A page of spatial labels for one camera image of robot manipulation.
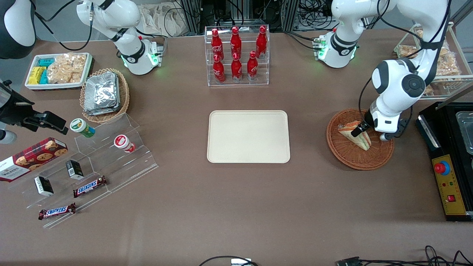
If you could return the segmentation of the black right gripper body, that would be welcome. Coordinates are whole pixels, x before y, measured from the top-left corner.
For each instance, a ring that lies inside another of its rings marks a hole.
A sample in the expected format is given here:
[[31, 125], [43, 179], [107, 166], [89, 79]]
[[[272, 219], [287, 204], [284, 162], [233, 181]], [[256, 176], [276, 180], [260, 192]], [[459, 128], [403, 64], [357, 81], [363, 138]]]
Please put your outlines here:
[[0, 121], [10, 126], [23, 126], [23, 119], [34, 119], [35, 104], [10, 88], [11, 81], [1, 82]]

